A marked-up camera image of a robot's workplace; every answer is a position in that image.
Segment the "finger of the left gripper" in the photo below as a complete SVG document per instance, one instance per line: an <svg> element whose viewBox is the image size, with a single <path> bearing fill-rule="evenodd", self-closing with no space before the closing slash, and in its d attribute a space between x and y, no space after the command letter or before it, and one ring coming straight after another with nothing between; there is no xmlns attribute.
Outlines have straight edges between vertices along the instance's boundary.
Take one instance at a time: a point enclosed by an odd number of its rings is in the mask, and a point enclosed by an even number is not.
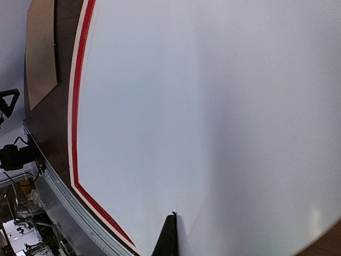
<svg viewBox="0 0 341 256"><path fill-rule="evenodd" d="M10 104L8 104L5 101L5 97L11 96L11 95L13 97L12 97ZM10 89L6 91L1 91L1 112L7 118L9 118L12 115L14 111L14 107L19 99L19 96L20 96L20 91L18 89Z"/></svg>

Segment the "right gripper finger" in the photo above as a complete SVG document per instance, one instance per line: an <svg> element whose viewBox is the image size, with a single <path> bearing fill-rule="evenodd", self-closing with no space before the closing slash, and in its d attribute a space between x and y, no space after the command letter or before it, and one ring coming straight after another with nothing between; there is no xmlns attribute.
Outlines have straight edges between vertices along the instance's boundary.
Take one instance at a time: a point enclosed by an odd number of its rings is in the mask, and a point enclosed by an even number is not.
<svg viewBox="0 0 341 256"><path fill-rule="evenodd" d="M177 213L165 219L152 256L178 256Z"/></svg>

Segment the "brown cardboard backing board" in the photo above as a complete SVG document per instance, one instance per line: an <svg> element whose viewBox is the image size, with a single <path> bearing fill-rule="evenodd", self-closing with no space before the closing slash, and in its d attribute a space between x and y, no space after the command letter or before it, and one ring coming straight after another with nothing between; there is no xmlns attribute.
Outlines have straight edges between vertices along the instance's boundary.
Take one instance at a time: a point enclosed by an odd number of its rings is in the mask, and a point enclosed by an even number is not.
<svg viewBox="0 0 341 256"><path fill-rule="evenodd" d="M34 0L27 11L25 65L30 109L57 85L54 0Z"/></svg>

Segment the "red wooden picture frame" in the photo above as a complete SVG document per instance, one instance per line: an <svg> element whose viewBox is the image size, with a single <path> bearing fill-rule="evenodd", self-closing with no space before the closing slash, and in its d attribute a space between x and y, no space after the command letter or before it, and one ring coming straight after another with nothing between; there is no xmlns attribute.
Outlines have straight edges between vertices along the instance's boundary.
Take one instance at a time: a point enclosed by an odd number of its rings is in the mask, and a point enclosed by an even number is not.
<svg viewBox="0 0 341 256"><path fill-rule="evenodd" d="M100 228L104 229L104 233L109 236L113 242L111 249L118 247L118 254L139 255L136 246L126 233L121 229L118 223L105 211L97 201L82 187L79 182L78 155L77 155L77 128L78 128L78 108L79 108L79 90L82 76L82 68L84 62L86 41L90 29L95 1L83 1L75 43L72 54L72 62L70 68L69 80L69 96L68 96L68 158L69 173L72 189L77 193L91 213L99 218L97 222Z"/></svg>

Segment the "canyon woman photo print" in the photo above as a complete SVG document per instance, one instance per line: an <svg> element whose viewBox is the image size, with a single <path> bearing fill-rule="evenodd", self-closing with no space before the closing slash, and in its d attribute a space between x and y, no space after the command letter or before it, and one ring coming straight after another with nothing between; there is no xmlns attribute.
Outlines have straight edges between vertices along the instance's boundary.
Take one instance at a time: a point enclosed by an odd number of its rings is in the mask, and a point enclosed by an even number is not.
<svg viewBox="0 0 341 256"><path fill-rule="evenodd" d="M95 1L82 188L150 255L293 255L340 219L340 1Z"/></svg>

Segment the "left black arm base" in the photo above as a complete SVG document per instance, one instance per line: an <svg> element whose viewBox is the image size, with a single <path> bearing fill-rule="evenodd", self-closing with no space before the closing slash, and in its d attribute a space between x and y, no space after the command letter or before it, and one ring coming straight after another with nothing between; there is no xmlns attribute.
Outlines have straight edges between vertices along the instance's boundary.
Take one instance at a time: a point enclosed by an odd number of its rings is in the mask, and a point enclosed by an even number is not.
<svg viewBox="0 0 341 256"><path fill-rule="evenodd" d="M20 170L29 163L35 163L37 174L32 180L29 180L27 185L21 185L8 175L8 172ZM43 154L33 142L31 135L28 135L27 141L18 136L13 144L5 145L1 149L1 169L4 170L4 175L12 184L20 187L29 187L35 184L37 179L45 172L46 165Z"/></svg>

